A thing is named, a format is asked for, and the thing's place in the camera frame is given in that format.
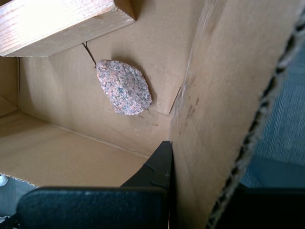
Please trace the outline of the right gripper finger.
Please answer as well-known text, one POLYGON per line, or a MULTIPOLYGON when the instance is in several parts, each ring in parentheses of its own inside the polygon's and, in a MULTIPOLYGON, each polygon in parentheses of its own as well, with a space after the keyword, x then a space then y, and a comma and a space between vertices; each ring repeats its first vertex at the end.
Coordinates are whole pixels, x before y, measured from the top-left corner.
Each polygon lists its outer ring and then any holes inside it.
POLYGON ((120 187, 44 187, 17 205, 23 229, 165 229, 172 144, 163 141, 120 187))
POLYGON ((235 190, 217 229, 303 229, 303 188, 248 188, 235 190))

